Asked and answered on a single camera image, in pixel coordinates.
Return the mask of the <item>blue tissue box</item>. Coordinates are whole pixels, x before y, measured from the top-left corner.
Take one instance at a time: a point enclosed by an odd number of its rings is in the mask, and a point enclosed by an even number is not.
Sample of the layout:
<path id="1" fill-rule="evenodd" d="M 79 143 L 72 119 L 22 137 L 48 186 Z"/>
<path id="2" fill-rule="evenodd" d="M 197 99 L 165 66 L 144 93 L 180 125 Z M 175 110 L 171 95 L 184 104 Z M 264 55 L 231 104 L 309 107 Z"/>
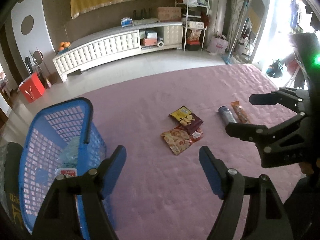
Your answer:
<path id="1" fill-rule="evenodd" d="M 129 26 L 133 26 L 133 19 L 130 17 L 125 17 L 121 19 L 121 27 L 129 27 Z"/>

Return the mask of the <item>white standing air conditioner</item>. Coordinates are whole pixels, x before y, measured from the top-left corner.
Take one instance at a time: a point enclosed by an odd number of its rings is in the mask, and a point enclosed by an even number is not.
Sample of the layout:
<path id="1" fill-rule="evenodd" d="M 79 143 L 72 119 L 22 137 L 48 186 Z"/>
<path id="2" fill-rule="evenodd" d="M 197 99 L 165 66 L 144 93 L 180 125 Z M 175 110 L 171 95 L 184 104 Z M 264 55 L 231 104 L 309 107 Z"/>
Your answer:
<path id="1" fill-rule="evenodd" d="M 221 35 L 225 22 L 227 0 L 209 0 L 209 25 L 206 30 L 206 46 L 212 36 Z"/>

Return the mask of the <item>cardboard box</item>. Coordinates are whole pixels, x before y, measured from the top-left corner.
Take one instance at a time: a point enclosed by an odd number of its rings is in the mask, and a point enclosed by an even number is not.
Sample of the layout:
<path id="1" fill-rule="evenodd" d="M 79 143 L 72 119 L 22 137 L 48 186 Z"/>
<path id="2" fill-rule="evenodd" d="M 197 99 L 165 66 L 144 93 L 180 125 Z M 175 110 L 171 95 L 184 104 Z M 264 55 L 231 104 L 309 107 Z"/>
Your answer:
<path id="1" fill-rule="evenodd" d="M 156 17 L 161 22 L 178 22 L 181 20 L 180 7 L 158 7 Z"/>

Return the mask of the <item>red gift bag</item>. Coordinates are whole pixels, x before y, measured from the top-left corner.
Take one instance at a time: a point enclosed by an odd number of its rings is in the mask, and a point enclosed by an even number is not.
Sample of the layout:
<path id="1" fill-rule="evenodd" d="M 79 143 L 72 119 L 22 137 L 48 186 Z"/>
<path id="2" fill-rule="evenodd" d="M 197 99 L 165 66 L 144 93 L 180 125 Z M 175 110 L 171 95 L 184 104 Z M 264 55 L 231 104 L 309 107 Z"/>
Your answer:
<path id="1" fill-rule="evenodd" d="M 46 91 L 36 73 L 23 80 L 18 88 L 29 103 L 42 97 Z"/>

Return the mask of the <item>red snack pouch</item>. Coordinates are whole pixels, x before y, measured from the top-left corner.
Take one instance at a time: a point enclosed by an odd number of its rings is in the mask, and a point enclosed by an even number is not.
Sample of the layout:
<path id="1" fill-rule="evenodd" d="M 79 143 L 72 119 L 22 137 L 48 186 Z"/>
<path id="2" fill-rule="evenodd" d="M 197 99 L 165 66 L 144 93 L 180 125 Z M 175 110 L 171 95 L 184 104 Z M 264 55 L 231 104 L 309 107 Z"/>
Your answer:
<path id="1" fill-rule="evenodd" d="M 77 176 L 77 169 L 76 168 L 57 168 L 55 170 L 55 175 L 64 175 L 67 178 L 76 177 Z"/>

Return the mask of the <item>white metal shelf rack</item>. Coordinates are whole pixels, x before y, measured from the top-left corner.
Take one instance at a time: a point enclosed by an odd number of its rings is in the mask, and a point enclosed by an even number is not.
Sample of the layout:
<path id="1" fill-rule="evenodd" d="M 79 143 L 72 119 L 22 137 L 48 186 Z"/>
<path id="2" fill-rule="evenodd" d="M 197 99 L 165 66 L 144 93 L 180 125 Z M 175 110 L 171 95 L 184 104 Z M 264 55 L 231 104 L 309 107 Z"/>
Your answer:
<path id="1" fill-rule="evenodd" d="M 210 0 L 175 0 L 175 7 L 181 8 L 183 50 L 191 46 L 203 50 L 209 25 Z"/>

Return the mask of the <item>pink shopping bag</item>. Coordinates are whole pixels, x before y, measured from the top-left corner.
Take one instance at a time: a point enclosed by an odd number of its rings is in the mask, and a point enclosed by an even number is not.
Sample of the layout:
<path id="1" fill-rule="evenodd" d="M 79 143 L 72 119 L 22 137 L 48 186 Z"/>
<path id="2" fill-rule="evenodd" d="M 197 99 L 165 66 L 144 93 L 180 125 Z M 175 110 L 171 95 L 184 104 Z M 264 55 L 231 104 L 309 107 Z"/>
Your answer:
<path id="1" fill-rule="evenodd" d="M 226 48 L 228 47 L 228 40 L 224 35 L 213 36 L 208 47 L 207 51 L 215 54 L 224 54 Z"/>

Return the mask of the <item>pink tablecloth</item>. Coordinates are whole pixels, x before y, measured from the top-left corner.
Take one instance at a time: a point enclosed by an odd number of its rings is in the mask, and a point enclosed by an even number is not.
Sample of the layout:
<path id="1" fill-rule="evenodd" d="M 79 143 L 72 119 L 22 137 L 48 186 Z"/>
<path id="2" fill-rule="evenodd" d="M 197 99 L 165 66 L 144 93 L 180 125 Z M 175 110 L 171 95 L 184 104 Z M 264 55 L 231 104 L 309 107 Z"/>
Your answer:
<path id="1" fill-rule="evenodd" d="M 229 137 L 217 110 L 239 101 L 250 121 L 272 127 L 293 116 L 276 106 L 252 106 L 251 94 L 275 90 L 252 65 L 201 67 L 120 82 L 110 74 L 85 73 L 82 95 L 93 105 L 93 121 L 110 152 L 127 151 L 111 196 L 119 239 L 206 239 L 219 213 L 199 162 L 199 149 L 245 176 L 268 175 L 285 200 L 301 177 L 298 165 L 264 169 L 255 145 Z M 179 155 L 162 133 L 175 127 L 169 114 L 188 107 L 203 120 L 203 138 Z"/>

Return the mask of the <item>Doublemint gum tin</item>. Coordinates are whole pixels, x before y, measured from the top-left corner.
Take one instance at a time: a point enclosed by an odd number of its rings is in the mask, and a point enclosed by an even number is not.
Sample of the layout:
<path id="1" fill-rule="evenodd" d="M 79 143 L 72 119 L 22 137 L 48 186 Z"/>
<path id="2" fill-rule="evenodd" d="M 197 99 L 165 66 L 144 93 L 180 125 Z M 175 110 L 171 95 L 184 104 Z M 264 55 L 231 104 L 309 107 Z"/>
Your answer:
<path id="1" fill-rule="evenodd" d="M 218 109 L 218 113 L 223 120 L 223 123 L 227 126 L 229 123 L 237 123 L 233 113 L 227 106 L 221 106 Z"/>

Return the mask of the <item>standing mirror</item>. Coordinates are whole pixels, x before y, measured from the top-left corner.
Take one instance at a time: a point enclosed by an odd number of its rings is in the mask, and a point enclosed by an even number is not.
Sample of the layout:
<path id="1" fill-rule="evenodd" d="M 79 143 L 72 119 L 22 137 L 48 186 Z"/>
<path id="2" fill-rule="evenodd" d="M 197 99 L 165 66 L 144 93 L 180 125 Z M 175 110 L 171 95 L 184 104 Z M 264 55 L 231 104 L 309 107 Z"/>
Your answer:
<path id="1" fill-rule="evenodd" d="M 228 61 L 252 63 L 265 29 L 270 0 L 244 0 Z"/>

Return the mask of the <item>orange sausage snack pack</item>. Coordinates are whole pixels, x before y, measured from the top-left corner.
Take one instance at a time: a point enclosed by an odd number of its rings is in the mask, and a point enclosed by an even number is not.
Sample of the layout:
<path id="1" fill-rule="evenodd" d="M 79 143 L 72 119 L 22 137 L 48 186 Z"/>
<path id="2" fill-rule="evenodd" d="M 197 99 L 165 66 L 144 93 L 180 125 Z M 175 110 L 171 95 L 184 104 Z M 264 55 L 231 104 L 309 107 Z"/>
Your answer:
<path id="1" fill-rule="evenodd" d="M 244 110 L 244 108 L 240 105 L 239 101 L 233 101 L 231 102 L 231 107 L 233 108 L 233 110 L 235 111 L 239 121 L 242 124 L 251 124 L 248 115 L 246 113 L 246 111 Z"/>

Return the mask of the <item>orange pizza snack bag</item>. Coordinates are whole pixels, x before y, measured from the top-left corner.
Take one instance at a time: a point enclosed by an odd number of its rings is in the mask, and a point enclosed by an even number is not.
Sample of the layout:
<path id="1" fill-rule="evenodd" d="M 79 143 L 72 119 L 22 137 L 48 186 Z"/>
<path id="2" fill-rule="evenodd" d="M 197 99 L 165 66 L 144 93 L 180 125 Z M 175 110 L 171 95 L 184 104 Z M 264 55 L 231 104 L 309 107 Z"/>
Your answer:
<path id="1" fill-rule="evenodd" d="M 192 135 L 189 135 L 182 126 L 177 126 L 161 134 L 174 155 L 179 155 L 188 149 L 195 142 L 203 138 L 203 132 L 198 128 Z"/>

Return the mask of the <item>white TV cabinet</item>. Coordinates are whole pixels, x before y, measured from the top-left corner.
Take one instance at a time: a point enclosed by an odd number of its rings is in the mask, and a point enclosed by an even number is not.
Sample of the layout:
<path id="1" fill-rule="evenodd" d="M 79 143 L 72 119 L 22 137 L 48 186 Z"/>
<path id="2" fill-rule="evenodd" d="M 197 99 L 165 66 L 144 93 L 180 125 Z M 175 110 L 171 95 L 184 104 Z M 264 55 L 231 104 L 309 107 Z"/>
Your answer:
<path id="1" fill-rule="evenodd" d="M 73 43 L 53 58 L 65 82 L 67 75 L 131 56 L 183 47 L 183 23 L 158 22 L 106 29 Z"/>

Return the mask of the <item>yellow purple chips bag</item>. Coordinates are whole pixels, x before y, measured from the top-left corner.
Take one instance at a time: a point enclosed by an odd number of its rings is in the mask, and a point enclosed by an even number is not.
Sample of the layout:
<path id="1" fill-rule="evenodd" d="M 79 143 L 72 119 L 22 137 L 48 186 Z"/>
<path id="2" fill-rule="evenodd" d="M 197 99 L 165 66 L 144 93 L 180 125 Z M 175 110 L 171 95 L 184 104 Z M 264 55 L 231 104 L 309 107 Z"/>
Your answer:
<path id="1" fill-rule="evenodd" d="M 169 117 L 176 120 L 189 135 L 192 135 L 203 124 L 203 120 L 185 106 L 170 113 Z"/>

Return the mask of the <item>pile of oranges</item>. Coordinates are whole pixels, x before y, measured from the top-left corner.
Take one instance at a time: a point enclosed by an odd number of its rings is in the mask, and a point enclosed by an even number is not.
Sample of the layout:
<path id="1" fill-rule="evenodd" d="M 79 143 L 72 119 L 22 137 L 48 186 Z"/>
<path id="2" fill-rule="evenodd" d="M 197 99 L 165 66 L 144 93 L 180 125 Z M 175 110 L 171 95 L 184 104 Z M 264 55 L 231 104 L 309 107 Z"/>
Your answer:
<path id="1" fill-rule="evenodd" d="M 63 51 L 71 45 L 71 42 L 61 42 L 58 48 L 58 51 Z"/>

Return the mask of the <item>round brown wall disc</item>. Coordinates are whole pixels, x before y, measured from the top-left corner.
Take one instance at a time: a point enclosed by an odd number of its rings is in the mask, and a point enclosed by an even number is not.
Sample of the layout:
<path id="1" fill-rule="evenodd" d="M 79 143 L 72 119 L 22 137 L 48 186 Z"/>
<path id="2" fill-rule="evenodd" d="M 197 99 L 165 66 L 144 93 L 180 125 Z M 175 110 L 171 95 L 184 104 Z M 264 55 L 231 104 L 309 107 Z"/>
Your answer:
<path id="1" fill-rule="evenodd" d="M 28 35 L 34 27 L 34 18 L 31 15 L 26 16 L 21 23 L 21 33 Z"/>

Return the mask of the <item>blue clear candy bag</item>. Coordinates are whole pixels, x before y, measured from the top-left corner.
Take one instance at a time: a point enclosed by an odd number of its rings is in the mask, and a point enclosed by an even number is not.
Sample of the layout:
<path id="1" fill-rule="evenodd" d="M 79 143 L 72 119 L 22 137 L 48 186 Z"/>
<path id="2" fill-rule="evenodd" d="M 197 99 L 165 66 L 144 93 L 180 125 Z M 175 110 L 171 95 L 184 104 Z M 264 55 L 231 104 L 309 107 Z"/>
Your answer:
<path id="1" fill-rule="evenodd" d="M 80 137 L 75 136 L 60 153 L 57 162 L 61 168 L 76 168 L 78 163 Z"/>

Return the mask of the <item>blue plastic basket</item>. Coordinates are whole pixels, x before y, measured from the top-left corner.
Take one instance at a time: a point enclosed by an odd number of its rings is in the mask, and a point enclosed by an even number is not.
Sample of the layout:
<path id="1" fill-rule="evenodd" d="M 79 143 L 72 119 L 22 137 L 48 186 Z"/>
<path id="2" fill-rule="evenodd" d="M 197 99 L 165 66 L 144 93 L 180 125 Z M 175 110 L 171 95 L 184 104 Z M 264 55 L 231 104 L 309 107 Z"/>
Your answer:
<path id="1" fill-rule="evenodd" d="M 81 176 L 106 158 L 106 144 L 92 118 L 93 105 L 87 98 L 52 105 L 33 118 L 18 175 L 21 215 L 29 232 L 61 171 Z"/>

